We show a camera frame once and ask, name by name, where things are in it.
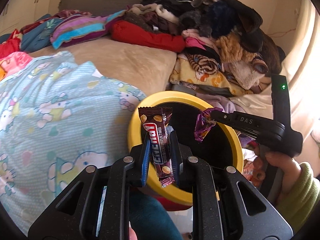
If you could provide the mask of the person's right hand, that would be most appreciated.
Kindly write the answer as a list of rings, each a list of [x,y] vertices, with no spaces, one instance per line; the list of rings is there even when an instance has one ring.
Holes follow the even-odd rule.
[[[253,178],[251,179],[265,198],[287,195],[302,174],[302,168],[290,156],[272,152],[267,147],[254,149]]]

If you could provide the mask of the green sleeve forearm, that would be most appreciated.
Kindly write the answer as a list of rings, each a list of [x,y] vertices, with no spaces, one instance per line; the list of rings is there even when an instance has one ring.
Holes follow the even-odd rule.
[[[276,205],[294,233],[302,228],[319,202],[319,180],[313,176],[309,163],[301,163],[300,168],[302,172],[289,195]]]

